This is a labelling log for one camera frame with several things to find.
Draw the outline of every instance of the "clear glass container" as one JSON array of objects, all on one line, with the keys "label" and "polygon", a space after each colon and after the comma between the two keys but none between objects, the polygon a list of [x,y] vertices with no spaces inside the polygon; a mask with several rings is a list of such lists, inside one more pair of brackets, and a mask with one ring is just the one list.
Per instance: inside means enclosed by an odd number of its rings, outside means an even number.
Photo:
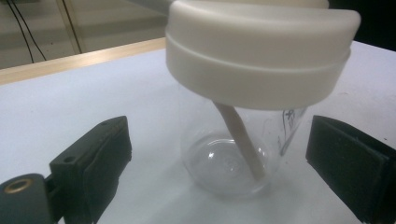
[{"label": "clear glass container", "polygon": [[270,182],[305,112],[220,105],[182,86],[179,98],[185,167],[204,189],[229,196]]}]

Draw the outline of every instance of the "white plastic lid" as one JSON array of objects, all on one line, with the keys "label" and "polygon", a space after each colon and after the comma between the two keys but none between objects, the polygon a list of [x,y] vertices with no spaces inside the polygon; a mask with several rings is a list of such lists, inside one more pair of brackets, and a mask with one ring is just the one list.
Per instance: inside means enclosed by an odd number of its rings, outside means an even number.
[{"label": "white plastic lid", "polygon": [[182,85],[218,103],[305,107],[331,93],[359,24],[350,10],[176,1],[167,66]]},{"label": "white plastic lid", "polygon": [[[176,0],[127,0],[139,6],[150,8],[164,15],[169,14],[169,6]],[[248,4],[265,4],[272,6],[293,6],[293,7],[328,7],[327,0],[206,0],[211,2],[243,2]]]}]

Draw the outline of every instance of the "wire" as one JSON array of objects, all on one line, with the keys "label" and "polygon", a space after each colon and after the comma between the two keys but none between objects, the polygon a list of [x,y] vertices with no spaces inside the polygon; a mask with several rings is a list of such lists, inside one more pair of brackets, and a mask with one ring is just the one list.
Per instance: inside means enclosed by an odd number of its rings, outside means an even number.
[{"label": "wire", "polygon": [[22,32],[22,35],[23,35],[23,39],[25,40],[26,46],[27,46],[27,48],[29,49],[30,59],[32,60],[32,63],[34,63],[35,61],[33,60],[32,51],[30,50],[29,43],[27,42],[26,36],[25,36],[25,34],[24,34],[24,32],[23,32],[23,29],[22,29],[20,20],[18,19],[17,14],[15,14],[15,11],[14,11],[14,9],[12,8],[12,6],[11,6],[11,4],[9,3],[8,0],[7,0],[7,3],[8,3],[8,6],[9,6],[9,9],[11,9],[11,11],[12,11],[12,14],[14,14],[15,20],[17,20],[18,25],[20,26],[20,29],[21,29],[21,32]]},{"label": "wire", "polygon": [[39,46],[37,45],[37,43],[35,42],[35,39],[33,38],[32,32],[30,31],[29,26],[27,25],[27,23],[26,23],[24,17],[22,16],[20,10],[18,9],[18,7],[17,7],[17,5],[15,4],[14,0],[11,0],[11,2],[12,2],[12,5],[17,9],[18,14],[20,14],[21,19],[22,19],[23,23],[25,24],[26,29],[27,29],[27,31],[29,32],[30,37],[32,37],[33,43],[35,43],[35,47],[38,49],[38,51],[40,51],[41,56],[43,56],[44,61],[46,61],[46,60],[47,60],[46,57],[44,56],[44,54],[43,54],[43,52],[41,51],[40,47],[39,47]]}]

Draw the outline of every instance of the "wooden table edge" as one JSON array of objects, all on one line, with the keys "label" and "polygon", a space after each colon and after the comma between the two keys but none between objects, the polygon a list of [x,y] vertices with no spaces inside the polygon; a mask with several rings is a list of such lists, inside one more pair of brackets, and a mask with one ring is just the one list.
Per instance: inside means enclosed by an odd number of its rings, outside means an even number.
[{"label": "wooden table edge", "polygon": [[153,39],[111,49],[101,49],[93,52],[54,59],[41,63],[32,63],[0,70],[0,85],[22,81],[35,77],[59,73],[73,68],[104,63],[123,57],[150,52],[165,48],[165,39]]}]

